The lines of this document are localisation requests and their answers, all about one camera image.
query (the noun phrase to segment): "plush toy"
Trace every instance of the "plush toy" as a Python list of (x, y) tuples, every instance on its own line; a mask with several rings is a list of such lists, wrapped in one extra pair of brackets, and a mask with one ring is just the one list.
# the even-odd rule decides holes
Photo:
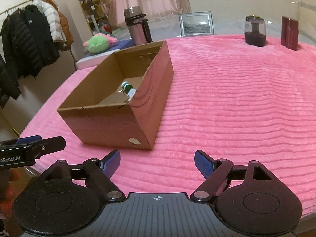
[(89, 52), (99, 53), (106, 51), (111, 45), (116, 45), (117, 43), (118, 41), (116, 38), (99, 33), (91, 37), (90, 40), (85, 42), (83, 45), (88, 47)]

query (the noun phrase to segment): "pink fluffy blanket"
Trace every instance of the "pink fluffy blanket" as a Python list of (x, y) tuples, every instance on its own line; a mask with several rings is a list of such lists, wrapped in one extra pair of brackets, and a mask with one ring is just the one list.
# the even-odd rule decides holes
[[(174, 77), (153, 151), (121, 149), (111, 180), (128, 192), (188, 192), (203, 177), (194, 165), (201, 149), (235, 164), (258, 160), (316, 210), (316, 47), (288, 50), (268, 38), (258, 48), (242, 36), (168, 40)], [(112, 149), (82, 144), (56, 109), (93, 68), (76, 71), (49, 98), (22, 136), (61, 135), (64, 151), (43, 156), (43, 172), (65, 159), (79, 164)]]

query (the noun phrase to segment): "black puffer jacket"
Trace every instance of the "black puffer jacket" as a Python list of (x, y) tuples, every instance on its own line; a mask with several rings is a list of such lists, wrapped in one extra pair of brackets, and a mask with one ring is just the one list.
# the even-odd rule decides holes
[(53, 42), (47, 18), (35, 5), (28, 5), (23, 12), (23, 19), (37, 44), (44, 66), (53, 64), (59, 58), (59, 52)]
[(22, 75), (34, 77), (44, 66), (34, 38), (18, 9), (5, 20), (2, 30), (2, 44), (7, 68), (10, 68), (17, 80)]
[(0, 107), (4, 107), (10, 96), (17, 99), (20, 94), (21, 91), (18, 88), (18, 83), (12, 79), (0, 55)]

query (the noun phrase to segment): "crosshair marking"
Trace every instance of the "crosshair marking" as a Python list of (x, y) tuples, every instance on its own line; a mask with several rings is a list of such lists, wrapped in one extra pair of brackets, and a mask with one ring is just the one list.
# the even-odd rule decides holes
[(157, 195), (157, 196), (155, 196), (155, 197), (154, 197), (154, 199), (155, 199), (156, 201), (158, 201), (158, 200), (163, 199), (163, 197), (161, 197), (161, 196)]

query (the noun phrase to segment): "metal rod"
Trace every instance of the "metal rod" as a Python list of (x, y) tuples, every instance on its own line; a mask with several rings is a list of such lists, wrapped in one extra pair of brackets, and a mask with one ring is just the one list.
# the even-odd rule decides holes
[(71, 48), (70, 48), (70, 54), (71, 54), (71, 56), (72, 56), (72, 58), (73, 58), (73, 60), (74, 60), (74, 67), (75, 67), (75, 71), (78, 69), (77, 68), (77, 65), (76, 65), (76, 62), (77, 62), (77, 60), (75, 59), (75, 56), (74, 56), (74, 54), (72, 53), (72, 50), (71, 50)]
[(98, 27), (98, 24), (97, 24), (97, 22), (96, 22), (96, 20), (95, 20), (94, 15), (92, 14), (90, 17), (91, 17), (91, 19), (92, 19), (92, 22), (93, 22), (93, 25), (94, 25), (94, 27), (95, 27), (95, 30), (97, 31), (97, 33), (100, 33), (100, 30), (99, 30), (99, 27)]
[(23, 5), (23, 4), (29, 3), (31, 1), (35, 1), (35, 0), (27, 0), (25, 2), (19, 3), (19, 4), (15, 5), (15, 6), (11, 7), (11, 8), (6, 9), (5, 11), (1, 12), (0, 15), (5, 14), (5, 13), (7, 13), (10, 10), (13, 10), (16, 7), (19, 7), (19, 6)]

